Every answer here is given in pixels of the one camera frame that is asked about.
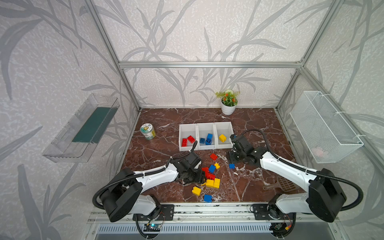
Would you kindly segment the long red lego brick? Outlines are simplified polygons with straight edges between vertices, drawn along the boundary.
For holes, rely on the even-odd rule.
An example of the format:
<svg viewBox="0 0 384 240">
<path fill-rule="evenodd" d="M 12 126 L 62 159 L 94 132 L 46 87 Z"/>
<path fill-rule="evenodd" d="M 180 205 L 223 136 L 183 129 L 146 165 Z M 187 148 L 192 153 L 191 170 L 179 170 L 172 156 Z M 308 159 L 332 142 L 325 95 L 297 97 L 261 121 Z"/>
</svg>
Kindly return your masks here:
<svg viewBox="0 0 384 240">
<path fill-rule="evenodd" d="M 196 140 L 195 140 L 194 137 L 189 136 L 189 137 L 188 137 L 188 141 L 189 141 L 191 144 L 193 144 Z"/>
</svg>

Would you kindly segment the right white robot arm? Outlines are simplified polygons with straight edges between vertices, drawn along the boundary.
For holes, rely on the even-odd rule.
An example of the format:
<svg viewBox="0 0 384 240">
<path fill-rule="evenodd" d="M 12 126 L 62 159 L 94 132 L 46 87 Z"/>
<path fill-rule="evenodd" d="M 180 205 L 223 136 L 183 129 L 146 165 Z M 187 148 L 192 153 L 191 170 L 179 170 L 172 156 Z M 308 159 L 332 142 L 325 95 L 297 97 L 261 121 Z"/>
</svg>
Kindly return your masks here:
<svg viewBox="0 0 384 240">
<path fill-rule="evenodd" d="M 357 184 L 336 177 L 331 171 L 309 169 L 272 152 L 269 145 L 253 147 L 244 135 L 231 135 L 230 161 L 256 164 L 274 172 L 304 190 L 301 194 L 280 194 L 269 201 L 267 211 L 272 219 L 284 214 L 312 214 L 332 223 L 339 212 L 357 207 L 364 193 Z"/>
</svg>

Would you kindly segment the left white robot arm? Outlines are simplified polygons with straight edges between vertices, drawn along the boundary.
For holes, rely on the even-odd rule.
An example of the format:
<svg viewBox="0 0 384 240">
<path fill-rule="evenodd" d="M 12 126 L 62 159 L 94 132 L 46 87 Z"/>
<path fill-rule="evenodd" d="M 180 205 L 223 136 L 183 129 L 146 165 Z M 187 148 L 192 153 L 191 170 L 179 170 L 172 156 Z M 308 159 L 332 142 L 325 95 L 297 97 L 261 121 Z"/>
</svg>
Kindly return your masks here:
<svg viewBox="0 0 384 240">
<path fill-rule="evenodd" d="M 121 170 L 106 186 L 92 197 L 93 205 L 105 210 L 110 222 L 126 215 L 139 215 L 154 220 L 161 214 L 162 205 L 154 195 L 143 192 L 156 186 L 181 181 L 182 184 L 203 184 L 207 178 L 201 168 L 202 159 L 193 151 L 184 156 L 170 158 L 157 168 L 135 171 Z"/>
</svg>

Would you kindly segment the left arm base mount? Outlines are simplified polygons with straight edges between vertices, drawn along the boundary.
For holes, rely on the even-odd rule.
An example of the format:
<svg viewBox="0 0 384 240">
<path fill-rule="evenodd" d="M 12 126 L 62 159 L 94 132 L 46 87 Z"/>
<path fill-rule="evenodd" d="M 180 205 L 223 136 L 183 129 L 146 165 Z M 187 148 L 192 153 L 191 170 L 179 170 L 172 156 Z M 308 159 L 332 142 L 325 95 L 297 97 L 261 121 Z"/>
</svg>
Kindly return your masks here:
<svg viewBox="0 0 384 240">
<path fill-rule="evenodd" d="M 175 205 L 160 205 L 149 215 L 134 214 L 134 221 L 172 221 L 174 218 Z"/>
</svg>

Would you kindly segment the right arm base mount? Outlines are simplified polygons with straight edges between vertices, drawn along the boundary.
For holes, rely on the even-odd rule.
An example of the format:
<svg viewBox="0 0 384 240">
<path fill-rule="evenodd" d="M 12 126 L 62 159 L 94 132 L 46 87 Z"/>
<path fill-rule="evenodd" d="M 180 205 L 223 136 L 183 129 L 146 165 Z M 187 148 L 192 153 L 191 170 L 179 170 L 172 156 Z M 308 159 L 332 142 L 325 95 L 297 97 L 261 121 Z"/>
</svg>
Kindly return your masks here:
<svg viewBox="0 0 384 240">
<path fill-rule="evenodd" d="M 293 221 L 296 219 L 296 213 L 284 214 L 267 203 L 252 204 L 250 212 L 254 215 L 255 220 L 265 221 Z"/>
</svg>

